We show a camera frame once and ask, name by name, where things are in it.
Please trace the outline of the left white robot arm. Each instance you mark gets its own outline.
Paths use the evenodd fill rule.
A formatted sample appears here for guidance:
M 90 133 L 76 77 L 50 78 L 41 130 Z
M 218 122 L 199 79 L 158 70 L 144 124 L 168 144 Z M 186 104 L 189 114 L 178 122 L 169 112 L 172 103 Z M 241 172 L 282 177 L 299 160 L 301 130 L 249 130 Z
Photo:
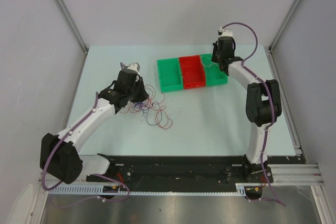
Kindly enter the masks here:
M 138 63 L 122 65 L 118 77 L 109 86 L 95 94 L 94 104 L 71 126 L 41 140 L 40 168 L 42 178 L 50 174 L 61 183 L 71 184 L 79 176 L 98 176 L 105 182 L 115 178 L 112 161 L 102 154 L 80 156 L 79 152 L 91 135 L 105 121 L 115 116 L 130 102 L 148 99 Z

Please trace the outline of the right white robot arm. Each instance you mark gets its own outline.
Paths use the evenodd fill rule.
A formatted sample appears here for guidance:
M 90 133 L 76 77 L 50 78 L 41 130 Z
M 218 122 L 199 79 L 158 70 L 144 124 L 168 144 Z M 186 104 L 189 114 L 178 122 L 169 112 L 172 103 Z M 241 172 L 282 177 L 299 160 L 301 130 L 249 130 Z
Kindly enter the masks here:
M 239 176 L 254 183 L 261 175 L 267 175 L 269 130 L 282 114 L 280 89 L 277 80 L 263 80 L 246 67 L 243 59 L 235 56 L 235 49 L 232 36 L 219 35 L 213 43 L 212 62 L 217 63 L 221 72 L 235 79 L 246 90 L 245 112 L 251 123 L 251 131 Z

